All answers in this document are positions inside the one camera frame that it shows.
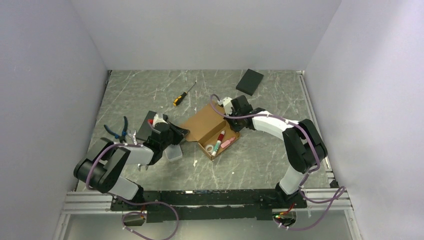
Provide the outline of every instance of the marble surface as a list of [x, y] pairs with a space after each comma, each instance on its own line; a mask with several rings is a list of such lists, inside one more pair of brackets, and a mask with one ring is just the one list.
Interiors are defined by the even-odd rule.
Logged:
[[[246, 95], [253, 108], [291, 120], [309, 118], [305, 95], [295, 71], [258, 70], [264, 78], [253, 96]], [[245, 70], [136, 70], [112, 71], [97, 116], [90, 147], [100, 138], [113, 140], [103, 128], [121, 131], [127, 116], [129, 129], [138, 130], [149, 110], [162, 112], [179, 125], [209, 102], [212, 93], [235, 98], [243, 93], [236, 85]], [[181, 105], [172, 102], [195, 81]], [[183, 158], [169, 162], [162, 158], [148, 170], [135, 164], [125, 166], [122, 176], [145, 190], [207, 190], [274, 188], [284, 176], [289, 161], [284, 142], [259, 131], [243, 129], [241, 138], [214, 161], [195, 142], [181, 144]], [[311, 175], [306, 188], [329, 188], [322, 167]], [[84, 184], [77, 190], [84, 191]]]

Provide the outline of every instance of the pink eraser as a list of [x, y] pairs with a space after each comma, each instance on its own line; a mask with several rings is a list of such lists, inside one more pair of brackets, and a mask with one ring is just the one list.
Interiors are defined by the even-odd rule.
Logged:
[[232, 138], [226, 140], [225, 142], [221, 143], [221, 148], [225, 149], [226, 147], [228, 147], [234, 140], [236, 139], [235, 136], [233, 136]]

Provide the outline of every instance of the blue pliers handle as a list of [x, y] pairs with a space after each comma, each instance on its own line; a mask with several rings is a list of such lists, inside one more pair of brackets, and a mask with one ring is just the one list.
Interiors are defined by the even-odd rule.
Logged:
[[106, 129], [106, 132], [108, 132], [110, 135], [114, 136], [115, 139], [119, 139], [120, 143], [123, 142], [127, 142], [125, 140], [125, 136], [127, 135], [127, 130], [128, 130], [128, 119], [126, 116], [123, 116], [123, 129], [122, 129], [122, 134], [118, 135], [116, 132], [112, 131], [108, 125], [103, 125], [104, 129]]

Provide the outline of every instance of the cardboard box lid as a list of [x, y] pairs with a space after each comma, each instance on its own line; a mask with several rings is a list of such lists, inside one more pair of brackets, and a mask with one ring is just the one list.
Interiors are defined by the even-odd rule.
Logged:
[[[219, 112], [225, 114], [223, 107], [220, 107], [216, 102], [213, 104]], [[222, 121], [225, 121], [224, 118], [216, 113], [212, 106], [208, 104], [195, 115], [191, 116], [186, 122], [181, 124], [180, 127], [190, 130], [190, 133], [185, 136], [187, 141], [198, 142], [203, 136], [209, 133]]]

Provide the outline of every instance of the screwdriver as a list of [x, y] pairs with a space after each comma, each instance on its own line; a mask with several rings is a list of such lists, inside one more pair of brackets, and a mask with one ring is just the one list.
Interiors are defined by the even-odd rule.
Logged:
[[179, 95], [177, 98], [175, 98], [175, 100], [173, 101], [173, 105], [174, 106], [178, 106], [180, 105], [180, 103], [183, 101], [183, 99], [187, 96], [187, 93], [196, 85], [198, 81], [196, 80], [193, 84], [193, 86], [191, 86], [187, 91], [183, 92], [181, 95]]

